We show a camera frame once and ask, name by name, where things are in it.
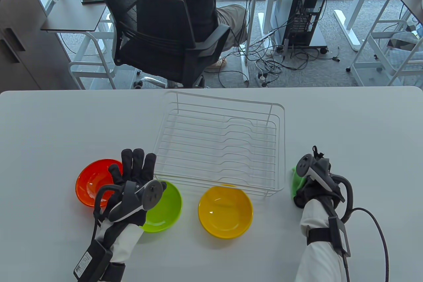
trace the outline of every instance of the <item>gray pants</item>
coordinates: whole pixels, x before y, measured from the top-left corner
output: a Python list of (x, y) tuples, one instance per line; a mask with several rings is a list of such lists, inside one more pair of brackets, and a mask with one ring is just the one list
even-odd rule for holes
[(239, 4), (231, 4), (226, 7), (217, 8), (217, 19), (219, 24), (226, 24), (231, 27), (224, 51), (238, 46), (247, 40), (246, 10)]

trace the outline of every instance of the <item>chair armrest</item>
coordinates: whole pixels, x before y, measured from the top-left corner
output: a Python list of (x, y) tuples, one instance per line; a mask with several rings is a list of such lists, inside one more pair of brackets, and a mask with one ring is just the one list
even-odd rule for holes
[(204, 42), (195, 43), (195, 48), (193, 48), (193, 51), (204, 51), (206, 49), (211, 48), (213, 45), (215, 45), (222, 36), (225, 35), (225, 33), (230, 29), (228, 25), (220, 24), (216, 30), (213, 31), (213, 33), (210, 34), (209, 37)]

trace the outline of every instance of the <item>chair base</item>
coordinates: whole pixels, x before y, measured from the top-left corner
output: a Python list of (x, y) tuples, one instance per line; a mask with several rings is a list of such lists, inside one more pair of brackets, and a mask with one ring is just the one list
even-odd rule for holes
[[(184, 86), (182, 84), (179, 84), (175, 81), (171, 81), (168, 80), (166, 83), (164, 83), (163, 81), (157, 80), (155, 78), (152, 77), (142, 77), (139, 81), (135, 81), (133, 83), (133, 88), (134, 89), (141, 89), (144, 82), (153, 84), (154, 86), (163, 88), (163, 89), (177, 89), (177, 88), (184, 88)], [(198, 84), (194, 86), (195, 88), (208, 88), (204, 85), (204, 77), (201, 76), (198, 80)]]

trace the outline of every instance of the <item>cabinet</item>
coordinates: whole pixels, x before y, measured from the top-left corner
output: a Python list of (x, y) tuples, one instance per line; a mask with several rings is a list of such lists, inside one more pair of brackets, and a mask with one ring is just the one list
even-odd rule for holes
[(40, 30), (46, 17), (39, 0), (0, 0), (0, 92), (77, 89), (59, 38)]
[(39, 90), (40, 87), (0, 34), (0, 92), (5, 90)]

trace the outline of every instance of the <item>computer tower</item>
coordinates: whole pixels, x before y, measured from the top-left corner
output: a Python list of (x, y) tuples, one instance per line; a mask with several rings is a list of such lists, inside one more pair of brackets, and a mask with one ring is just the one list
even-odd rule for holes
[(271, 18), (272, 29), (277, 28), (276, 44), (283, 45), (288, 39), (289, 46), (309, 47), (325, 3), (326, 0), (276, 0)]

